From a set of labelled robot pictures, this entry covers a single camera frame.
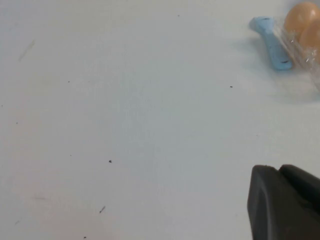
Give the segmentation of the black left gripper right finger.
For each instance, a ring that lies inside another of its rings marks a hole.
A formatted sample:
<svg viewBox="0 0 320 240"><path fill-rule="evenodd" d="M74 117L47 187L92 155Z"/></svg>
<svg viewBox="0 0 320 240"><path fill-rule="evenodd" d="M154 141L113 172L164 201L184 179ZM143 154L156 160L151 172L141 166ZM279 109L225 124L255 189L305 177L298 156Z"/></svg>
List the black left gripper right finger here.
<svg viewBox="0 0 320 240"><path fill-rule="evenodd" d="M301 168L285 164L279 172L287 179L301 197L309 202L320 201L320 179Z"/></svg>

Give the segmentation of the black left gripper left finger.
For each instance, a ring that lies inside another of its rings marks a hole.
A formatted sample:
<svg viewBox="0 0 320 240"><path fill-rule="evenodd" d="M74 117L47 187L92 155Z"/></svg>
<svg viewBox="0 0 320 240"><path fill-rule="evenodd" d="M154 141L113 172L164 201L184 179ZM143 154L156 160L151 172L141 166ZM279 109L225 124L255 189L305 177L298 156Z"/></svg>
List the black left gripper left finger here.
<svg viewBox="0 0 320 240"><path fill-rule="evenodd" d="M252 168L247 211L254 240L320 238L320 202L300 196L274 167Z"/></svg>

